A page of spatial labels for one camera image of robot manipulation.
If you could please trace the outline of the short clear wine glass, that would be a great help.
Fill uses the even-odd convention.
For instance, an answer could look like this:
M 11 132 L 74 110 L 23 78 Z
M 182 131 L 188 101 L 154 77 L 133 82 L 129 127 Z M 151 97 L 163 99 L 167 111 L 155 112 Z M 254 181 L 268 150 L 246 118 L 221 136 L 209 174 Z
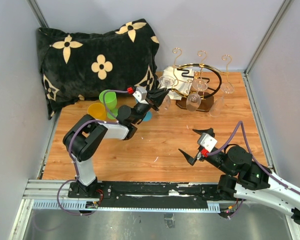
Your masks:
M 186 100 L 186 109 L 190 112 L 196 111 L 201 105 L 201 96 L 199 92 L 204 93 L 208 88 L 208 83 L 205 79 L 196 78 L 192 81 L 191 88 L 194 92 L 190 93 Z

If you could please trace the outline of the gold and black wine glass rack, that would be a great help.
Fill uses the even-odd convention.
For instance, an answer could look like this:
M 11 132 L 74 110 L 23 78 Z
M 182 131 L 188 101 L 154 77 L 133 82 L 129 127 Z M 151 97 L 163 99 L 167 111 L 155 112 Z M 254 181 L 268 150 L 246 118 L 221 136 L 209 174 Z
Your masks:
M 209 86 L 210 78 L 203 77 L 203 69 L 213 72 L 218 80 L 218 86 Z M 232 94 L 235 87 L 227 79 L 223 82 L 222 75 L 228 77 L 229 71 L 221 70 L 200 63 L 187 63 L 177 65 L 175 60 L 172 66 L 168 66 L 159 78 L 160 87 L 169 90 L 168 99 L 170 103 L 175 100 L 177 107 L 190 112 L 209 112 L 211 116 L 220 114 L 226 94 Z

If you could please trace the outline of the brown tinted clear goblet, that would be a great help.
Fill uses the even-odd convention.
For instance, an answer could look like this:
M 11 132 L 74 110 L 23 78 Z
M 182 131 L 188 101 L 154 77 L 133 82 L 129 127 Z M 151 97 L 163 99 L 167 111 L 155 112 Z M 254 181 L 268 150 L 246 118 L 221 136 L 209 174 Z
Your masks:
M 163 87 L 162 89 L 165 91 L 165 96 L 162 100 L 161 105 L 158 107 L 158 114 L 164 115 L 169 110 L 171 104 L 171 98 L 169 96 L 169 92 L 171 88 L 175 85 L 176 80 L 168 75 L 162 75 L 158 78 L 159 85 Z

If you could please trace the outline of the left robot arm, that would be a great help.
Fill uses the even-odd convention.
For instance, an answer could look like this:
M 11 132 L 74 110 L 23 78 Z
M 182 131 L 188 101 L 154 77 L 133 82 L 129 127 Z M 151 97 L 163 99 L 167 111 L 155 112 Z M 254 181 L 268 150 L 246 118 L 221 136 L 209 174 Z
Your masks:
M 130 94 L 136 105 L 122 105 L 118 108 L 116 122 L 100 120 L 90 114 L 84 115 L 68 133 L 62 142 L 75 168 L 75 179 L 79 191 L 86 198 L 97 193 L 98 179 L 93 169 L 92 157 L 104 139 L 129 140 L 137 131 L 150 109 L 159 111 L 168 96 L 169 89 L 146 90 L 143 87 L 129 87 L 127 90 L 114 90 L 115 93 Z

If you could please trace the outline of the tall clear champagne flute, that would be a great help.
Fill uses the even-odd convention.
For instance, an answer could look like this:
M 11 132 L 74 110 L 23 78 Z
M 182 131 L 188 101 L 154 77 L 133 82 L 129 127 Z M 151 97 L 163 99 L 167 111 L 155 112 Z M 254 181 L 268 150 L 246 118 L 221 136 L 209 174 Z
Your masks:
M 220 90 L 222 91 L 222 96 L 212 105 L 211 109 L 209 110 L 210 116 L 214 118 L 218 117 L 221 114 L 223 106 L 225 104 L 226 95 L 233 94 L 235 88 L 231 83 L 227 82 L 221 84 Z

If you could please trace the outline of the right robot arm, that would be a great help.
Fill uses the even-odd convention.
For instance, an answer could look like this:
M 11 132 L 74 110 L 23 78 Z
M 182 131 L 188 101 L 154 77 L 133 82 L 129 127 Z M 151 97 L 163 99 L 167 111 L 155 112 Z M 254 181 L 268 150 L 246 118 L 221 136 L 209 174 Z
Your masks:
M 223 174 L 219 178 L 216 193 L 222 200 L 253 201 L 276 209 L 300 225 L 300 188 L 279 177 L 270 168 L 260 164 L 249 147 L 226 143 L 216 148 L 217 140 L 212 128 L 195 130 L 200 137 L 195 156 L 181 151 L 186 161 L 208 162 Z

